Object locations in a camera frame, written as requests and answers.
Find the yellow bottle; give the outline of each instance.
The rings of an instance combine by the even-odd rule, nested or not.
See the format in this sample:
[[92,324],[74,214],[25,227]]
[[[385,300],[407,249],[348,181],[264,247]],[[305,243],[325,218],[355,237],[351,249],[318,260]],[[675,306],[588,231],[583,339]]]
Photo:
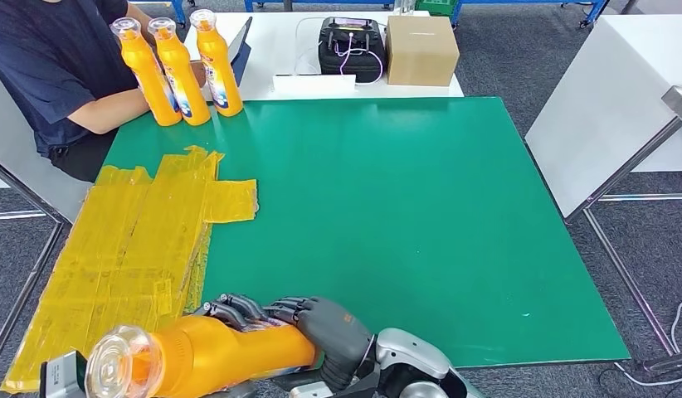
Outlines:
[[197,48],[207,71],[214,107],[223,116],[241,112],[243,103],[236,76],[228,60],[227,42],[217,32],[217,16],[206,9],[197,10],[189,18],[197,29]]
[[189,51],[175,35],[175,21],[155,18],[148,24],[148,32],[155,37],[158,56],[185,121],[192,126],[207,122],[211,118],[209,108],[189,65]]
[[133,18],[119,18],[111,24],[111,31],[121,41],[121,56],[136,75],[155,121],[161,126],[171,126],[182,120],[170,85],[153,50],[141,35],[141,24]]
[[198,398],[314,359],[314,345],[294,326],[237,332],[188,315],[158,332],[119,326],[104,336],[87,363],[85,388],[91,398]]

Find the yellow packing tape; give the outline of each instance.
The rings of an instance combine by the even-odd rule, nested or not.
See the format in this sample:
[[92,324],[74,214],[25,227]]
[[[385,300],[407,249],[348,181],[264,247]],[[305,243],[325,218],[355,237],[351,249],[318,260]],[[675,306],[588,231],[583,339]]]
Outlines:
[[202,299],[209,223],[252,220],[256,181],[215,181],[223,155],[199,147],[142,167],[104,167],[72,227],[1,390],[38,390],[41,363],[89,355],[117,324],[153,331]]

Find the cardboard box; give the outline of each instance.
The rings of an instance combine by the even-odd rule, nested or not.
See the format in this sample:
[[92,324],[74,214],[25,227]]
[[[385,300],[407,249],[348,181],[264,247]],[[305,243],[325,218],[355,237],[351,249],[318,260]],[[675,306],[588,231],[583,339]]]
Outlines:
[[447,17],[391,15],[387,52],[390,85],[448,86],[459,55]]

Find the bottle cap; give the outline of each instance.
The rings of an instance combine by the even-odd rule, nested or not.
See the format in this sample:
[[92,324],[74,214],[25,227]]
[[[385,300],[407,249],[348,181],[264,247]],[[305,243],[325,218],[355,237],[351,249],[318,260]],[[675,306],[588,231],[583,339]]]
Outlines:
[[161,382],[159,345],[141,328],[118,326],[96,344],[85,389],[92,398],[147,398]]
[[175,21],[168,17],[151,19],[148,23],[148,32],[155,37],[155,40],[175,37]]
[[133,18],[119,18],[111,24],[111,31],[121,40],[135,39],[141,35],[141,24]]
[[198,31],[206,32],[217,28],[217,15],[212,10],[196,10],[189,17],[189,21]]

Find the robot finger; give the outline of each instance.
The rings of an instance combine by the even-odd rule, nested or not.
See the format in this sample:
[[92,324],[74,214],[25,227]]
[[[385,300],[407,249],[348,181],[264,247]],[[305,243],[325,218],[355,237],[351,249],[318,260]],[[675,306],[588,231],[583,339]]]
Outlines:
[[304,302],[307,300],[306,297],[283,297],[276,300],[271,305],[280,305],[282,307],[300,309],[304,307]]
[[260,304],[242,294],[222,294],[219,296],[219,301],[238,310],[244,318],[256,321],[263,321],[267,318]]
[[234,328],[239,332],[249,326],[241,313],[224,303],[212,303],[212,308],[209,310],[209,316],[223,321],[227,326]]
[[283,303],[286,307],[294,304],[299,309],[314,308],[314,301],[309,297],[283,297],[277,300],[276,303]]
[[297,325],[297,312],[293,308],[288,308],[280,305],[271,305],[263,308],[269,316],[277,318],[280,321]]

